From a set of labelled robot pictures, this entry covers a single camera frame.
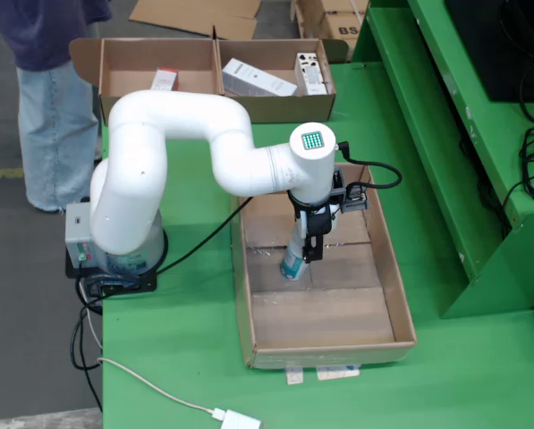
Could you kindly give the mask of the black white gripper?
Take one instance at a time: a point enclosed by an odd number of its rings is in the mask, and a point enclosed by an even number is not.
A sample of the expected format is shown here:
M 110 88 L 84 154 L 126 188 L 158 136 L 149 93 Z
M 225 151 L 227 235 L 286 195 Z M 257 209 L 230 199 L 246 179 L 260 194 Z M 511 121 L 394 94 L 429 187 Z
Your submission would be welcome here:
M 289 192 L 294 210 L 295 223 L 300 236 L 306 236 L 302 248 L 302 259 L 306 263 L 323 258 L 324 235 L 332 229 L 334 211 L 341 207 L 341 197 L 331 193 L 317 203 L 304 203 Z

